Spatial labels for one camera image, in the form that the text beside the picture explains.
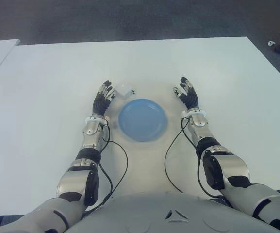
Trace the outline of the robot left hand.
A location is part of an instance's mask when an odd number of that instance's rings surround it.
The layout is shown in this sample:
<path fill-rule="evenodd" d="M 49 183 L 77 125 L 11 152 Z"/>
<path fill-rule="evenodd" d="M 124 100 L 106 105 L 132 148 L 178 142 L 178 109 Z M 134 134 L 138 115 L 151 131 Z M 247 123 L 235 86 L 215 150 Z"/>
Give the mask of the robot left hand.
<path fill-rule="evenodd" d="M 116 90 L 112 87 L 112 82 L 106 80 L 97 91 L 93 102 L 92 114 L 103 117 L 115 97 Z"/>

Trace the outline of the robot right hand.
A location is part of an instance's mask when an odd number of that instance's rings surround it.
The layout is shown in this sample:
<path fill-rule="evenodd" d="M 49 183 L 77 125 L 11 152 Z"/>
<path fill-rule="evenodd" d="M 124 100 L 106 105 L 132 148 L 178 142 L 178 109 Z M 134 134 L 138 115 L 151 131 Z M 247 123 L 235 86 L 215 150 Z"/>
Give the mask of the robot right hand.
<path fill-rule="evenodd" d="M 184 93 L 177 87 L 173 87 L 174 94 L 183 102 L 188 110 L 199 108 L 198 96 L 193 85 L 186 77 L 181 77 L 180 86 L 183 88 Z"/>

